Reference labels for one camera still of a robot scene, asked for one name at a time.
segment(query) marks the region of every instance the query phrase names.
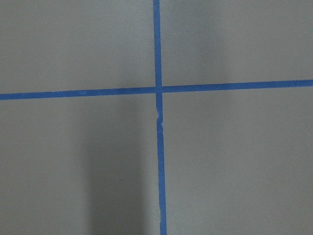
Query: blue tape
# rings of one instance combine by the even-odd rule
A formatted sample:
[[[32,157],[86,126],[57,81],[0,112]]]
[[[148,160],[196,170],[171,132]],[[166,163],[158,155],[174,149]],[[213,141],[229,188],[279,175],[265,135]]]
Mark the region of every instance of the blue tape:
[[[61,97],[118,95],[118,94],[153,94],[155,92],[156,92],[155,87],[137,87],[137,88],[101,89],[101,90],[60,91],[60,92],[12,93],[12,94],[0,94],[0,100],[61,98]]]
[[[311,87],[311,86],[313,86],[313,80],[243,82],[243,83],[186,85],[186,86],[165,86],[162,87],[162,92],[163,93],[200,92],[200,91],[222,91],[222,90],[242,90],[242,89]]]
[[[10,94],[0,94],[0,100],[101,96],[101,95],[119,95],[119,94],[201,92],[201,91],[223,91],[223,90],[265,89],[265,88],[288,88],[288,87],[313,87],[313,80],[221,83],[221,84],[203,84],[203,85],[164,86],[164,87],[137,87],[137,88],[134,87],[134,88],[117,88],[101,90],[59,91],[59,92],[10,93]]]
[[[164,137],[163,137],[163,99],[162,99],[162,62],[161,62],[161,27],[160,1],[153,1],[154,38],[155,38],[155,73],[156,73],[156,110],[157,110],[157,162],[158,193],[160,206],[160,234],[167,235],[166,228],[166,193],[164,169]]]

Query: vertical tape strip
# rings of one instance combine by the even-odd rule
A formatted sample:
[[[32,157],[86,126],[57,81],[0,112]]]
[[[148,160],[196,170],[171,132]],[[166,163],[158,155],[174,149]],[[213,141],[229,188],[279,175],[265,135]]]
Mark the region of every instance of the vertical tape strip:
[[[161,27],[160,1],[153,1],[154,37],[155,37],[155,73],[156,73],[156,110],[157,110],[157,158],[158,158],[158,190],[160,205],[160,234],[167,235],[166,229],[166,194],[164,169],[163,138],[163,99],[162,99],[162,64],[161,64]]]

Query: gray floor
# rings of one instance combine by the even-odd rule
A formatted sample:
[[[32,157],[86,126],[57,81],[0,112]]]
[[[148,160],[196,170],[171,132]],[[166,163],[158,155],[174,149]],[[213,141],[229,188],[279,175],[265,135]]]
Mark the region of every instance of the gray floor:
[[[0,93],[154,86],[153,2],[5,0]],[[312,1],[161,1],[164,85],[313,78]],[[311,235],[312,88],[164,94],[169,235]],[[154,94],[0,102],[0,234],[158,235]]]

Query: gray wall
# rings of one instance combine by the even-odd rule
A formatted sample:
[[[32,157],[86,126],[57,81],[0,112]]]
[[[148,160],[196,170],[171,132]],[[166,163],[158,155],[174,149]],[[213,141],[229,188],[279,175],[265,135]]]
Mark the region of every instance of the gray wall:
[[[154,85],[152,0],[0,5],[0,93]],[[162,0],[163,84],[312,79],[312,12]],[[311,234],[312,96],[165,94],[168,234]],[[153,94],[0,108],[0,234],[159,234]]]

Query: grid line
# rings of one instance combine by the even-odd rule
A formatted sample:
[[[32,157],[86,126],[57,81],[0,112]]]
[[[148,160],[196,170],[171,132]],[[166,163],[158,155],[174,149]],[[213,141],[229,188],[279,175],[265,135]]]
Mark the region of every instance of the grid line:
[[[160,234],[167,235],[164,135],[163,135],[161,23],[160,23],[159,0],[153,1],[153,23],[154,23],[154,41],[155,41],[154,46],[155,46],[156,111],[157,111],[156,136],[157,136],[158,198],[160,207]]]
[[[104,95],[123,95],[123,94],[205,92],[205,91],[293,88],[293,87],[313,87],[313,80],[240,82],[240,83],[198,84],[198,85],[183,85],[183,86],[178,85],[178,86],[162,86],[162,87],[132,87],[132,88],[113,88],[113,89],[98,89],[98,90],[6,93],[6,94],[0,94],[0,100],[43,99],[43,98],[104,96]]]

